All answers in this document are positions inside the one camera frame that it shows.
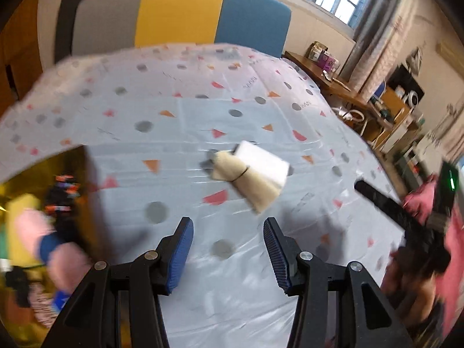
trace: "chair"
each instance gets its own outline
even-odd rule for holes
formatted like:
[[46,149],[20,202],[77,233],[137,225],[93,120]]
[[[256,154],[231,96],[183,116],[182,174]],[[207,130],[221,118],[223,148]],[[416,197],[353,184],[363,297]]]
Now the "chair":
[[164,43],[231,43],[280,57],[290,16],[276,0],[61,0],[55,62]]

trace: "metal screw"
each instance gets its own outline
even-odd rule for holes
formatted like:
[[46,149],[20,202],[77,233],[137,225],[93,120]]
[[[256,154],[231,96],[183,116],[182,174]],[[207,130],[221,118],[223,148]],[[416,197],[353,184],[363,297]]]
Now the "metal screw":
[[349,266],[353,271],[361,272],[361,269],[362,269],[362,264],[361,263],[351,262]]
[[151,250],[151,251],[147,251],[144,256],[145,256],[145,259],[147,260],[154,260],[158,257],[158,253],[154,250]]
[[313,258],[313,254],[309,251],[301,251],[300,258],[303,260],[311,260]]
[[102,269],[106,268],[106,262],[103,260],[100,260],[99,262],[96,262],[95,265],[93,266],[97,271],[101,271]]

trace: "beige wall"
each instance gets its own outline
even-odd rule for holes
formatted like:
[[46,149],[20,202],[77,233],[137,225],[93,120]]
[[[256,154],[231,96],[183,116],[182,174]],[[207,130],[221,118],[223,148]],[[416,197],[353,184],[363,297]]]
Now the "beige wall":
[[[39,0],[38,37],[42,66],[44,69],[53,65],[53,48],[55,43],[55,26],[61,0]],[[337,30],[316,18],[310,12],[289,5],[292,17],[285,42],[285,50],[303,55],[314,41],[320,41],[329,47],[329,51],[343,64],[354,42]]]
[[420,0],[414,25],[401,49],[398,62],[404,60],[414,48],[425,44],[422,68],[416,77],[425,91],[418,105],[425,117],[424,133],[435,128],[444,116],[448,103],[455,105],[464,97],[464,80],[435,50],[442,40],[464,53],[456,32],[435,1]]

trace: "window sill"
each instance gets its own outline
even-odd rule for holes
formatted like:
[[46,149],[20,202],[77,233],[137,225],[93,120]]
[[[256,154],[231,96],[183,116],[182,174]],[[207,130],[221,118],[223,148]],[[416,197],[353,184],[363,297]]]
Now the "window sill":
[[316,19],[322,21],[326,25],[330,26],[332,29],[338,31],[341,35],[345,38],[350,39],[353,41],[354,37],[354,30],[340,21],[338,18],[331,15],[329,12],[324,10],[323,8],[319,7],[312,1],[308,0],[279,0],[285,4],[291,5],[293,7],[303,9],[307,11],[309,14],[314,16]]

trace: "gray curtain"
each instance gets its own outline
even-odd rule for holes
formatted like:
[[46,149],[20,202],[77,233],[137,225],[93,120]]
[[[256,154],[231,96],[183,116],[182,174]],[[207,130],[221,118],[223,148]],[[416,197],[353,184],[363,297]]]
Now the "gray curtain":
[[354,45],[340,77],[349,80],[363,53],[379,41],[400,0],[370,0],[354,32]]

